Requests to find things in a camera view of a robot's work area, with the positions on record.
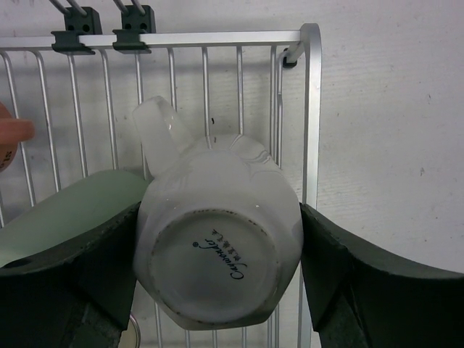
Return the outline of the white ceramic mug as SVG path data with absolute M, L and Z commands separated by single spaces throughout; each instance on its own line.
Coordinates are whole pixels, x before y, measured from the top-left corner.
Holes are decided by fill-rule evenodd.
M 304 242 L 298 197 L 265 147 L 194 138 L 160 96 L 133 111 L 153 177 L 138 211 L 133 269 L 181 328 L 265 322 L 294 277 Z

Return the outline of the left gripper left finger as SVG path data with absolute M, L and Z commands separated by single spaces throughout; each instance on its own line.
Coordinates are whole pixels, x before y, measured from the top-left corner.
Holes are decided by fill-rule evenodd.
M 136 286 L 138 208 L 1 268 L 2 347 L 118 346 Z

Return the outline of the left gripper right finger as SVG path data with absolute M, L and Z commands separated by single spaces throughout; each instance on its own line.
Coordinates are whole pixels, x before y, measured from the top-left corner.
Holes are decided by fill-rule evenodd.
M 307 204 L 302 273 L 322 347 L 462 347 L 463 274 L 339 227 Z

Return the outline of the light green cup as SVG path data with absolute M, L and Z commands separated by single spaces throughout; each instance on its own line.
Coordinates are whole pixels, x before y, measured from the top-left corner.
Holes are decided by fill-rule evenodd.
M 94 173 L 60 190 L 1 229 L 1 266 L 75 238 L 139 203 L 149 185 L 124 170 Z

